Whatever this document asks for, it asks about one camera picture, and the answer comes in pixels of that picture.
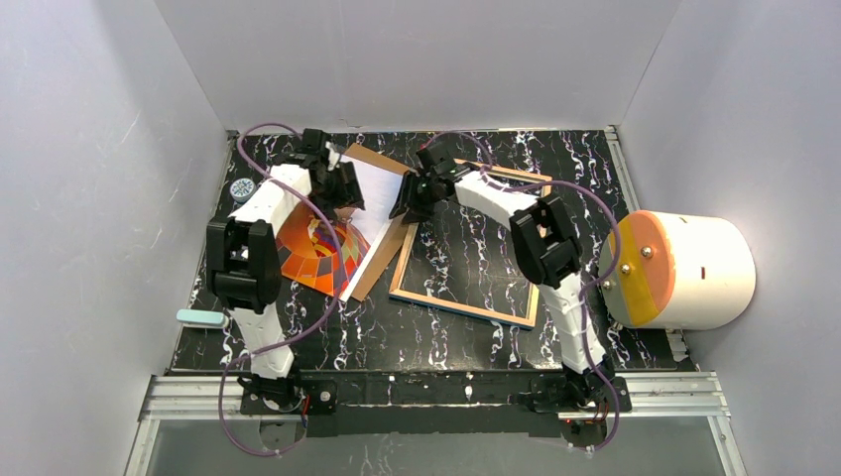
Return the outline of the hot air balloon photo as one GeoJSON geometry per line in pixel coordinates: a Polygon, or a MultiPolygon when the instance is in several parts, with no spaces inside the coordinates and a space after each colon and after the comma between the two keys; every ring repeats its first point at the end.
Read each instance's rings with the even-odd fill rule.
{"type": "Polygon", "coordinates": [[[349,228],[350,215],[356,209],[336,211],[334,228],[341,244],[337,247],[311,209],[296,205],[276,234],[281,274],[328,296],[336,290],[342,295],[368,249],[362,234],[349,228]]]}

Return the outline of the brown cardboard backing board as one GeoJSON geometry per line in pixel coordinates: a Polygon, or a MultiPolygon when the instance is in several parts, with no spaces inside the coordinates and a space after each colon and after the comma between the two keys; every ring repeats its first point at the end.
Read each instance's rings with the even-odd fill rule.
{"type": "Polygon", "coordinates": [[[364,207],[350,215],[349,228],[362,234],[368,249],[341,299],[361,301],[400,253],[409,232],[402,219],[392,218],[390,212],[410,168],[359,144],[346,149],[343,160],[354,165],[364,201],[364,207]]]}

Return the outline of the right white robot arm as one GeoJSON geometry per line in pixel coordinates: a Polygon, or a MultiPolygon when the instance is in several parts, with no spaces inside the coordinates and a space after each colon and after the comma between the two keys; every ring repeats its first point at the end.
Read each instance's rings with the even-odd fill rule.
{"type": "Polygon", "coordinates": [[[511,186],[491,178],[488,167],[457,163],[441,145],[417,152],[420,167],[404,173],[391,217],[420,223],[445,200],[476,210],[503,225],[513,241],[522,275],[535,285],[560,341],[563,385],[525,397],[541,405],[595,404],[606,417],[622,410],[615,371],[587,315],[587,285],[581,276],[582,247],[562,198],[537,196],[533,186],[511,186]]]}

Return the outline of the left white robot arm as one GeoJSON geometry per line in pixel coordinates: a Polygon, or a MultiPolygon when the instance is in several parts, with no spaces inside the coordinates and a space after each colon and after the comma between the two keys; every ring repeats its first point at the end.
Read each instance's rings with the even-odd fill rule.
{"type": "Polygon", "coordinates": [[[305,129],[292,154],[265,170],[263,183],[225,218],[206,228],[205,282],[239,329],[250,372],[238,379],[245,392],[266,399],[282,412],[301,410],[306,401],[294,370],[293,342],[278,317],[282,265],[277,234],[295,208],[308,207],[332,240],[336,210],[363,208],[353,164],[342,158],[330,134],[305,129]]]}

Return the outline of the blue wooden picture frame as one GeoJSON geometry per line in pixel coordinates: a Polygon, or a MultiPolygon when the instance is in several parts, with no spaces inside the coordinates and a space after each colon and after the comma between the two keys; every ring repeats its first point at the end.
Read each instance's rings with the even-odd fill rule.
{"type": "Polygon", "coordinates": [[[483,177],[479,164],[459,159],[429,160],[418,173],[442,174],[455,167],[460,167],[460,178],[455,183],[455,195],[448,201],[480,212],[511,233],[514,263],[529,282],[525,309],[522,312],[503,312],[492,310],[487,305],[481,307],[458,302],[453,297],[434,297],[431,293],[407,290],[404,281],[416,232],[418,226],[428,220],[407,224],[409,232],[399,254],[389,295],[435,309],[532,328],[537,322],[538,285],[550,284],[555,288],[560,280],[558,267],[549,264],[550,258],[558,254],[557,239],[561,237],[555,219],[559,199],[550,196],[547,184],[550,177],[499,166],[489,168],[483,177]]]}

